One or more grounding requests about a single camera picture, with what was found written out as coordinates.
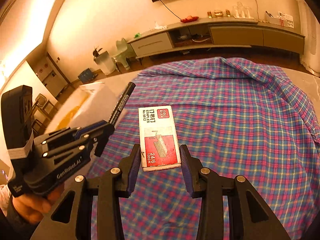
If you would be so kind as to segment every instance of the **human hand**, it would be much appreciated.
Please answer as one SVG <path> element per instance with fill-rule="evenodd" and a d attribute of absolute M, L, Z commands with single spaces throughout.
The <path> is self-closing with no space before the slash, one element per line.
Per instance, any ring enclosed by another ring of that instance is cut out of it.
<path fill-rule="evenodd" d="M 15 210 L 30 224 L 36 224 L 43 218 L 43 213 L 48 213 L 51 206 L 58 200 L 64 190 L 64 183 L 49 193 L 47 199 L 35 194 L 24 194 L 12 198 Z"/>

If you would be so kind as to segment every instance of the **red label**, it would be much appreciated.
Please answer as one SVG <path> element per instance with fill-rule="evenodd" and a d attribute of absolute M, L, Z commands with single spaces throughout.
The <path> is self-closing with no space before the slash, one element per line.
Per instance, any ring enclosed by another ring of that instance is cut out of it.
<path fill-rule="evenodd" d="M 169 110 L 168 109 L 158 109 L 158 118 L 169 118 Z"/>
<path fill-rule="evenodd" d="M 173 135 L 145 137 L 147 167 L 176 164 Z"/>

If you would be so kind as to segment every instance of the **red plate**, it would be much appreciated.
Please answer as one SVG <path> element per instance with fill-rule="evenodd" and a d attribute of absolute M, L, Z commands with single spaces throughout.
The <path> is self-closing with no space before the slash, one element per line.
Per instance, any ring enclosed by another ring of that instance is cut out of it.
<path fill-rule="evenodd" d="M 182 19 L 181 22 L 182 22 L 182 23 L 189 23 L 189 22 L 194 22 L 194 21 L 196 21 L 197 19 L 199 19 L 198 16 L 193 16 L 192 19 L 188 20 L 187 18 L 185 18 L 185 19 Z"/>

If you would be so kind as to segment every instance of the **drawer handle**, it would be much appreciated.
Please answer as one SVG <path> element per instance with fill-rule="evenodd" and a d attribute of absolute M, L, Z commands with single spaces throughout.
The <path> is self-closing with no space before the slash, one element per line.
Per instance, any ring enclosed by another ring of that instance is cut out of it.
<path fill-rule="evenodd" d="M 152 44 L 156 44 L 156 43 L 159 43 L 159 42 L 163 42 L 163 41 L 155 41 L 155 42 L 152 42 L 152 43 L 149 43 L 149 44 L 146 44 L 146 45 L 142 45 L 142 46 L 138 47 L 138 49 L 141 49 L 142 47 L 149 46 L 149 45 L 152 45 Z"/>

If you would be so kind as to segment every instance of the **yellow object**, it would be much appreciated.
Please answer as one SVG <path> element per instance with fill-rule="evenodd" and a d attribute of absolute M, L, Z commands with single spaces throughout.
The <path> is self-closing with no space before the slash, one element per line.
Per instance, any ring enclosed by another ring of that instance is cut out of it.
<path fill-rule="evenodd" d="M 83 103 L 89 98 L 89 94 L 82 100 L 79 106 L 74 107 L 67 113 L 63 119 L 58 124 L 56 130 L 60 130 L 62 128 L 68 127 L 71 119 L 76 115 L 76 113 L 79 111 L 80 107 L 83 105 Z"/>

